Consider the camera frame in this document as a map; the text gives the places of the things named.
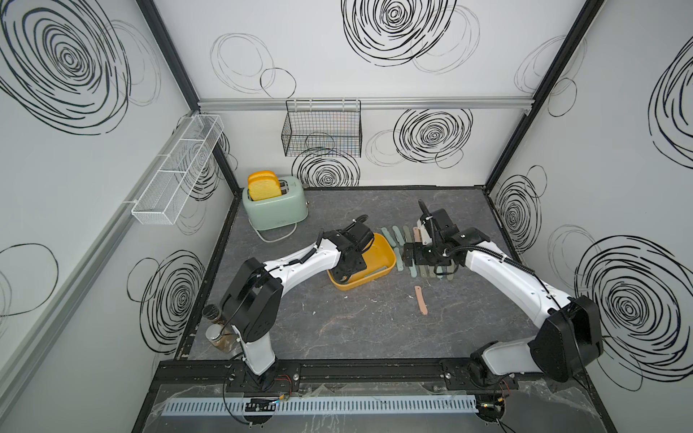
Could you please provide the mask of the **mint knife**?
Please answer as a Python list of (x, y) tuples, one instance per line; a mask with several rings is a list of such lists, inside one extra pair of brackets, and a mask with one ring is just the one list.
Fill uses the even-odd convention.
[(393, 251), (395, 252), (397, 271), (402, 272), (404, 270), (404, 262), (402, 261), (401, 250), (399, 247), (395, 247)]
[(393, 237), (393, 235), (391, 234), (391, 232), (388, 230), (387, 227), (382, 227), (381, 232), (383, 233), (385, 239), (387, 240), (389, 245), (391, 245), (391, 247), (395, 248), (398, 246), (397, 242), (395, 241), (395, 238)]

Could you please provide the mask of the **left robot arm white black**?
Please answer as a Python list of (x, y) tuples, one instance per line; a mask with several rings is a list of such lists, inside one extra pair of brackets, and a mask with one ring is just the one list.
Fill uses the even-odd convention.
[(375, 241), (366, 220), (358, 216), (344, 228), (320, 232), (313, 244), (280, 259), (262, 263), (251, 257), (241, 263), (218, 308), (254, 375), (264, 375), (276, 362), (270, 330), (285, 294), (321, 272), (347, 283), (366, 270), (364, 255)]

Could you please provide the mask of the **dark grey green knife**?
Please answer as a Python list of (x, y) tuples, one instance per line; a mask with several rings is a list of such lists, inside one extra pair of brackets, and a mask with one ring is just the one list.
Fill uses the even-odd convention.
[(402, 230), (404, 231), (404, 239), (407, 243), (413, 243), (413, 234), (411, 233), (411, 229), (408, 226), (403, 226)]

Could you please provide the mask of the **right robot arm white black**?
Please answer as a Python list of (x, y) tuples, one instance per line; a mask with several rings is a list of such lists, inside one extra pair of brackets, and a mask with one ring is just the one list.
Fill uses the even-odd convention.
[(437, 229), (433, 235), (425, 231), (420, 242), (404, 244), (402, 261), (435, 269), (465, 267), (505, 294), (538, 328), (535, 337), (492, 342), (473, 353), (468, 368), (479, 386), (513, 373), (541, 373), (568, 382), (604, 353), (594, 301), (553, 288), (476, 228), (455, 233)]

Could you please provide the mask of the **yellow storage box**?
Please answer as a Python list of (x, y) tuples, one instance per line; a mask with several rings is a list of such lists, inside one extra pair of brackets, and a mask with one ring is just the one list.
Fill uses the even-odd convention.
[(386, 238), (381, 234), (375, 234), (374, 241), (370, 248), (363, 254), (363, 259), (366, 264), (366, 268), (355, 274), (341, 283), (337, 279), (337, 274), (334, 270), (328, 271), (328, 277), (332, 284), (339, 290), (346, 292), (347, 290), (353, 290), (359, 286), (367, 283), (371, 283), (378, 278), (384, 277), (396, 265), (396, 256), (393, 247), (388, 243)]

